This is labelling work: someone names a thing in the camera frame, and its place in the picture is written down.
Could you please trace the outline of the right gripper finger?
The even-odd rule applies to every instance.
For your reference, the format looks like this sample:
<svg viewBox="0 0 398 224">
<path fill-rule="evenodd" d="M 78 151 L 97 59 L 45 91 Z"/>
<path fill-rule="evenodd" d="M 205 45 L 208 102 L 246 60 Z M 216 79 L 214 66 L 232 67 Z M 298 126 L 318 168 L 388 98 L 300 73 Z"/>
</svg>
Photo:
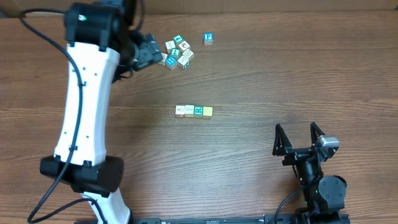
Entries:
<svg viewBox="0 0 398 224">
<path fill-rule="evenodd" d="M 280 124 L 275 126 L 275 140 L 272 150 L 273 156 L 285 156 L 292 150 L 292 145 Z"/>
<path fill-rule="evenodd" d="M 313 146 L 321 146 L 322 136 L 325 133 L 318 127 L 315 122 L 310 124 L 311 141 Z"/>
</svg>

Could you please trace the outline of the white block red side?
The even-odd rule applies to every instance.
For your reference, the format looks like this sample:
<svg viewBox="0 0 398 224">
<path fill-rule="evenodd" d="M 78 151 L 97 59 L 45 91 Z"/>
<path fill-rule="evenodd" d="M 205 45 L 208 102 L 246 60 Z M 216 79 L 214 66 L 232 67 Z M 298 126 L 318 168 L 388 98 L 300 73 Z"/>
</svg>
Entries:
<svg viewBox="0 0 398 224">
<path fill-rule="evenodd" d="M 175 106 L 175 117 L 176 118 L 184 118 L 185 117 L 185 106 L 184 105 L 176 105 Z"/>
</svg>

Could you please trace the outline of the yellow top block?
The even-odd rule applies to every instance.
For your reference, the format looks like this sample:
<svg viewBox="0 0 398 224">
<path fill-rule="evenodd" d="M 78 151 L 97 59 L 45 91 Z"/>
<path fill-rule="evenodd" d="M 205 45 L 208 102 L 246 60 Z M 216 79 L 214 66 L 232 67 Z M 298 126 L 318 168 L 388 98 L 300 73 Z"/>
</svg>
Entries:
<svg viewBox="0 0 398 224">
<path fill-rule="evenodd" d="M 185 117 L 186 118 L 193 118 L 194 117 L 194 105 L 185 105 Z"/>
</svg>

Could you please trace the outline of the yellow block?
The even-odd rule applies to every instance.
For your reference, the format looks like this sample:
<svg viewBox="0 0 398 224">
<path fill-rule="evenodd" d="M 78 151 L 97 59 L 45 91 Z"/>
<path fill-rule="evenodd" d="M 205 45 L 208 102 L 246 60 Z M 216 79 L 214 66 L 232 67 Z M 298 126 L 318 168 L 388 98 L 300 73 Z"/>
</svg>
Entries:
<svg viewBox="0 0 398 224">
<path fill-rule="evenodd" d="M 213 108 L 210 106 L 203 107 L 203 117 L 205 119 L 211 119 L 213 117 Z"/>
<path fill-rule="evenodd" d="M 185 105 L 185 117 L 186 118 L 193 118 L 194 117 L 194 105 Z"/>
</svg>

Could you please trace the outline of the green R letter block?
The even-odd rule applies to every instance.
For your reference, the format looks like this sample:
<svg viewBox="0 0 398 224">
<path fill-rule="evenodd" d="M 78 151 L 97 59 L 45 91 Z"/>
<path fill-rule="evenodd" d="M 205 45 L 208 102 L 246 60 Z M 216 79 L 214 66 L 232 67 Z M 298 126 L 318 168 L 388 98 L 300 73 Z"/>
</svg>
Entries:
<svg viewBox="0 0 398 224">
<path fill-rule="evenodd" d="M 194 118 L 202 118 L 203 117 L 203 106 L 194 106 L 193 115 L 194 115 Z"/>
</svg>

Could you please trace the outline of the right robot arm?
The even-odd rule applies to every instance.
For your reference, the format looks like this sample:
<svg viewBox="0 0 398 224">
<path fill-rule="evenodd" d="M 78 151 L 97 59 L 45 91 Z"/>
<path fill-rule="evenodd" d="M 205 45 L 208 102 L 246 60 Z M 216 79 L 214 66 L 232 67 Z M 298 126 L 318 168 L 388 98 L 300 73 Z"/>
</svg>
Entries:
<svg viewBox="0 0 398 224">
<path fill-rule="evenodd" d="M 288 195 L 277 207 L 272 218 L 274 224 L 288 223 L 340 224 L 349 223 L 349 216 L 342 215 L 345 207 L 347 183 L 338 175 L 325 176 L 321 163 L 332 158 L 340 147 L 337 137 L 325 134 L 316 123 L 310 124 L 311 146 L 293 148 L 280 124 L 275 126 L 274 156 L 282 156 L 283 166 L 291 166 L 300 188 Z M 285 218 L 279 215 L 283 205 L 292 197 L 303 193 L 305 206 L 296 209 Z"/>
</svg>

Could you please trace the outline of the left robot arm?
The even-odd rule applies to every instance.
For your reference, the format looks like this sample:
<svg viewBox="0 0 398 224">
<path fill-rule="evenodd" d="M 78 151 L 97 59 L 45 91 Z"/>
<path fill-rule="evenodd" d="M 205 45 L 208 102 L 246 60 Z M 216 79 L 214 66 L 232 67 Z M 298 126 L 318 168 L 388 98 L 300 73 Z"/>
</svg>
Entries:
<svg viewBox="0 0 398 224">
<path fill-rule="evenodd" d="M 132 223 L 119 189 L 124 162 L 109 156 L 105 127 L 112 84 L 162 59 L 151 34 L 133 26 L 135 1 L 74 3 L 65 13 L 69 61 L 62 132 L 40 173 L 69 185 L 88 202 L 96 223 Z"/>
</svg>

